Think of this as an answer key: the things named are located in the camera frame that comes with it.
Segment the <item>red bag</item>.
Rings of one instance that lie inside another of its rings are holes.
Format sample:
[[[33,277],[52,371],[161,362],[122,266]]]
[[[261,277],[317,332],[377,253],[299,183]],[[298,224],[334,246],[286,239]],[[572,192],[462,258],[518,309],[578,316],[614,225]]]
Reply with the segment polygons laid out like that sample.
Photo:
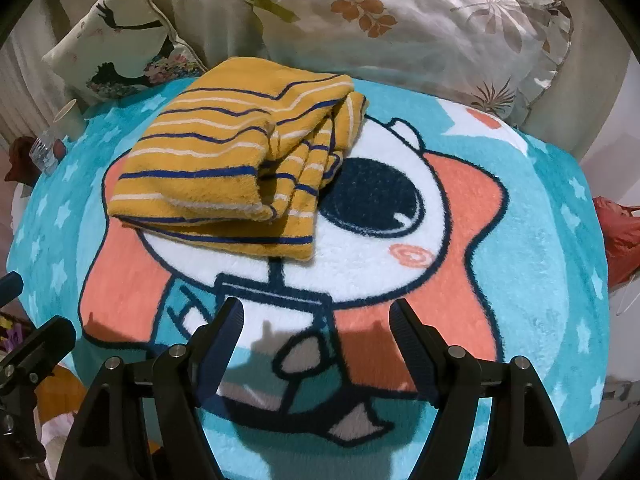
[[[624,206],[598,196],[593,200],[604,238],[608,288],[626,283],[640,266],[638,206]]]

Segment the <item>mustard striped sweater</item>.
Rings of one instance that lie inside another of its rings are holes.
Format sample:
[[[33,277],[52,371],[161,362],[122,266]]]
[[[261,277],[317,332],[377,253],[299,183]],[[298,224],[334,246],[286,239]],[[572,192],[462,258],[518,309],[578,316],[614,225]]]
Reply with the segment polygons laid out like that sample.
[[[183,244],[307,261],[320,194],[356,143],[367,107],[349,76],[230,58],[142,133],[108,213]]]

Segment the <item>beige paper cup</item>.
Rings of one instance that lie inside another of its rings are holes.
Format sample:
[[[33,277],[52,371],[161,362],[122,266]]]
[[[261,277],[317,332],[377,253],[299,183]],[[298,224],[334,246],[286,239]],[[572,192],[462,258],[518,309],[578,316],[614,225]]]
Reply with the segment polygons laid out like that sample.
[[[52,129],[59,139],[67,138],[75,142],[86,130],[86,121],[82,117],[76,99],[68,101],[53,117]]]

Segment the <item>turquoise star cartoon blanket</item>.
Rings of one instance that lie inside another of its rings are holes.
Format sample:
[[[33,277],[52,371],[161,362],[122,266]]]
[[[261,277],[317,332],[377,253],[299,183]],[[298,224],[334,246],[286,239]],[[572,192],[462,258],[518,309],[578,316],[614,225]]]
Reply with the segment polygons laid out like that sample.
[[[71,320],[67,366],[183,344],[224,298],[245,318],[201,421],[230,479],[405,479],[436,412],[388,325],[405,298],[480,360],[526,356],[569,439],[596,422],[608,366],[602,234],[576,160],[495,118],[358,81],[368,120],[323,191],[314,258],[213,252],[107,217],[122,162],[186,88],[89,110],[32,191],[6,266],[32,322]]]

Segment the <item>white floral leaf pillow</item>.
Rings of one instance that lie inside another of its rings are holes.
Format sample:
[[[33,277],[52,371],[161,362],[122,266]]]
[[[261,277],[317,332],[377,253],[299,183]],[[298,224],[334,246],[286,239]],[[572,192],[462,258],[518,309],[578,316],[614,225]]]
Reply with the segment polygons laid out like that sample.
[[[518,125],[564,63],[559,0],[244,0],[284,65],[421,91]]]

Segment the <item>cream girl-silhouette pillow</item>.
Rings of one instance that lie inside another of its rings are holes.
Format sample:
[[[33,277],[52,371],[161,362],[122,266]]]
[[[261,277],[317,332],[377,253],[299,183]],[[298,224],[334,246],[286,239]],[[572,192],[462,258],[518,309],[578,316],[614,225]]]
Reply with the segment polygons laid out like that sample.
[[[42,60],[88,103],[206,72],[152,0],[96,0]]]

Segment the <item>clear glass jar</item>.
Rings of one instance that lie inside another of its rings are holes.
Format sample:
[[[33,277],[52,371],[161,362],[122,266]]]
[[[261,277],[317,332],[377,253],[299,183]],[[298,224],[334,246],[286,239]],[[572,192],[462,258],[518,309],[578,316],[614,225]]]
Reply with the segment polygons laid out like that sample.
[[[50,176],[66,155],[66,146],[53,128],[36,137],[29,150],[29,157],[43,174]]]

